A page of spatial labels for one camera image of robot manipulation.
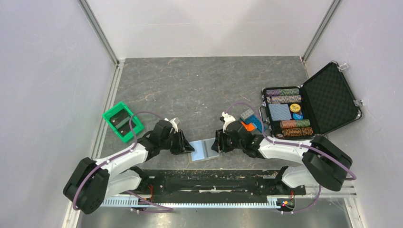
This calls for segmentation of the grey card holder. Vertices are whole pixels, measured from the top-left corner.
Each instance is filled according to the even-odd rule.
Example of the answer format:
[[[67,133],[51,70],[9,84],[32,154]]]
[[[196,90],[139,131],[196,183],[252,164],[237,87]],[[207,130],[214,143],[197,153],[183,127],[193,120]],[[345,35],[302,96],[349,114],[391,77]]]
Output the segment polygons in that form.
[[[215,139],[204,139],[190,142],[190,145],[194,148],[194,151],[189,154],[190,162],[201,162],[210,159],[216,159],[222,155],[211,149]]]

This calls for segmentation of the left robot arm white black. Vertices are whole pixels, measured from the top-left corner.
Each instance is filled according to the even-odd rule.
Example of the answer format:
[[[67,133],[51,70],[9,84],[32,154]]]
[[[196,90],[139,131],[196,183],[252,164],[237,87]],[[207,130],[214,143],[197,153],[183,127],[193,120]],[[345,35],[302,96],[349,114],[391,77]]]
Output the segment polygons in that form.
[[[105,199],[116,194],[130,190],[145,193],[149,180],[133,167],[159,155],[162,150],[169,150],[173,155],[195,150],[175,119],[159,120],[153,130],[113,155],[95,160],[83,158],[63,188],[63,194],[72,202],[74,210],[91,214]]]

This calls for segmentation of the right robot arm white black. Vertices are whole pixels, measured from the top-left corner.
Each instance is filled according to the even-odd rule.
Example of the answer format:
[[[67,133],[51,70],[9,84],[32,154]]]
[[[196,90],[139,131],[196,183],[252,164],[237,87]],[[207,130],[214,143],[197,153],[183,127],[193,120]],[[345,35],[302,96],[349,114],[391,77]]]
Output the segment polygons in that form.
[[[350,172],[352,158],[321,135],[311,140],[280,140],[253,134],[235,121],[215,132],[211,149],[215,152],[239,149],[251,158],[298,163],[297,167],[284,168],[280,178],[275,179],[275,189],[281,194],[309,184],[340,191],[345,181],[355,178]]]

